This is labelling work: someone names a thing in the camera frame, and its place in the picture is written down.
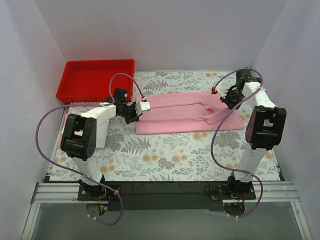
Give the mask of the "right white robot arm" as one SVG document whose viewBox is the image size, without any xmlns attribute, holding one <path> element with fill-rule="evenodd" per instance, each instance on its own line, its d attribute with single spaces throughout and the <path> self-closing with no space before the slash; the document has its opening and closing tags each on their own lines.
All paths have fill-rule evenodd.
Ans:
<svg viewBox="0 0 320 240">
<path fill-rule="evenodd" d="M 233 171 L 227 179 L 227 190 L 233 197 L 242 197 L 253 192 L 252 174 L 257 170 L 263 157 L 274 146 L 280 144 L 287 111 L 277 107 L 262 87 L 262 78 L 251 75 L 250 69 L 236 72 L 235 85 L 228 90 L 219 90 L 220 100 L 230 110 L 238 109 L 240 102 L 247 99 L 252 108 L 245 130 L 245 147 L 239 162 L 241 171 Z"/>
</svg>

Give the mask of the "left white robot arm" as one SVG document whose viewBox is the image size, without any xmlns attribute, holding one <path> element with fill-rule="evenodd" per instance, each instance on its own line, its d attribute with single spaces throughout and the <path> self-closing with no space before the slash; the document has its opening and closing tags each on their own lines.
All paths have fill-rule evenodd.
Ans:
<svg viewBox="0 0 320 240">
<path fill-rule="evenodd" d="M 107 138 L 110 120 L 116 116 L 124 118 L 127 124 L 139 120 L 136 104 L 127 100 L 129 92 L 116 88 L 99 107 L 81 114 L 70 113 L 65 120 L 60 148 L 70 157 L 84 177 L 78 180 L 90 197 L 100 200 L 105 197 L 106 188 L 87 179 L 103 182 L 104 177 L 95 160 L 97 149 L 103 149 Z"/>
</svg>

